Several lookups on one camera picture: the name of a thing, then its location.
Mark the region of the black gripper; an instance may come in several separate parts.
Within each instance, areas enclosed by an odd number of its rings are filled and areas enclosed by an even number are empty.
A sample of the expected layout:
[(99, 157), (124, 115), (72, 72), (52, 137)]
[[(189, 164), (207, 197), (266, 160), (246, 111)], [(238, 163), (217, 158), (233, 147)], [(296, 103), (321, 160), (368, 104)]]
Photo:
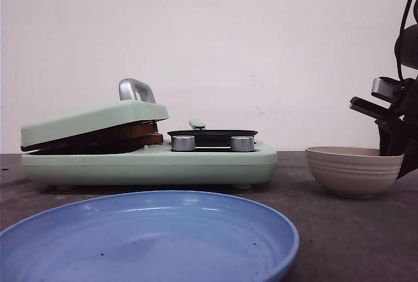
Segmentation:
[(374, 97), (389, 103), (376, 112), (379, 155), (403, 156), (400, 179), (417, 169), (417, 80), (375, 79)]

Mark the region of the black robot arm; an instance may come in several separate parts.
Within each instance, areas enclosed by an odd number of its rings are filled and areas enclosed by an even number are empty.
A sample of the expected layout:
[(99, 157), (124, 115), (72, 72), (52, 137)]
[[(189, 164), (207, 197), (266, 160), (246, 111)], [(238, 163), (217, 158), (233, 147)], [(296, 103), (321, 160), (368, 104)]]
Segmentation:
[[(417, 26), (405, 29), (395, 42), (395, 56), (401, 65), (417, 69)], [(417, 169), (417, 79), (400, 82), (389, 113), (376, 121), (382, 156), (403, 155), (398, 178)]]

